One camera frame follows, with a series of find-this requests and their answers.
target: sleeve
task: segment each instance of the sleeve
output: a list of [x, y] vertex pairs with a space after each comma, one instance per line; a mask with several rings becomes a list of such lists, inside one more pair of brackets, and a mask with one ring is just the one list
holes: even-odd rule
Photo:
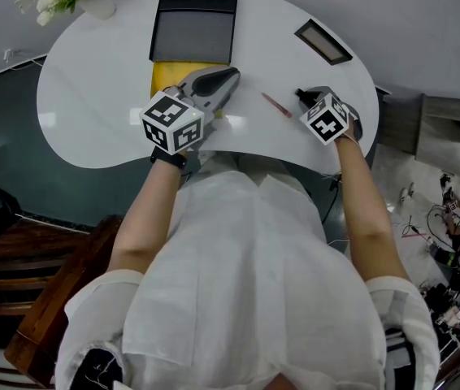
[[127, 382], [122, 330], [142, 279], [137, 271], [110, 271], [66, 304], [69, 324], [55, 367], [57, 390], [111, 389], [114, 381]]
[[434, 388], [440, 350], [431, 316], [409, 281], [386, 276], [366, 282], [384, 326], [387, 345], [386, 390]]

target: white shirt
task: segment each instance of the white shirt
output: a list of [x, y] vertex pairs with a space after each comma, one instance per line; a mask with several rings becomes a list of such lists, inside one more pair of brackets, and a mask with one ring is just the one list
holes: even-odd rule
[[418, 290], [389, 277], [365, 284], [326, 245], [315, 205], [270, 176], [256, 186], [230, 171], [181, 189], [145, 276], [106, 273], [66, 312], [57, 389], [91, 348], [110, 351], [133, 390], [252, 390], [279, 373], [299, 389], [394, 388], [386, 367], [409, 360], [395, 350], [388, 362], [390, 340], [414, 349], [414, 388], [432, 388], [439, 367]]

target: white table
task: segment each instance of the white table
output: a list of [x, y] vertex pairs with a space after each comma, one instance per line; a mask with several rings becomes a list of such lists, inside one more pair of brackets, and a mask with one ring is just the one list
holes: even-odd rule
[[[150, 156], [138, 109], [150, 100], [150, 41], [158, 0], [115, 0], [108, 20], [84, 14], [55, 42], [42, 68], [38, 118], [46, 140], [78, 167], [113, 167]], [[313, 19], [354, 57], [330, 66], [294, 35]], [[361, 116], [360, 146], [371, 148], [378, 126], [375, 86], [353, 51], [317, 19], [284, 0], [239, 0], [232, 65], [241, 84], [201, 150], [261, 154], [324, 174], [340, 170], [334, 143], [323, 146], [269, 104], [267, 93], [295, 115], [297, 88], [331, 87]]]

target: black watch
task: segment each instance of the black watch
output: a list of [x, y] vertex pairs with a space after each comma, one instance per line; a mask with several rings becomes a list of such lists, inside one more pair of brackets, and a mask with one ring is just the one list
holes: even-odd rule
[[152, 163], [156, 162], [156, 159], [170, 163], [178, 169], [183, 169], [187, 164], [187, 158], [183, 156], [183, 154], [168, 154], [165, 150], [161, 150], [159, 147], [154, 147], [154, 150], [150, 155], [150, 161]]

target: person's right arm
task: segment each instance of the person's right arm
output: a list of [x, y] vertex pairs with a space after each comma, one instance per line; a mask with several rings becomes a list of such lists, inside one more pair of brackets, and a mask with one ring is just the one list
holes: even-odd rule
[[409, 279], [398, 256], [385, 201], [372, 179], [360, 147], [336, 139], [342, 170], [342, 197], [351, 261], [364, 281], [382, 276]]

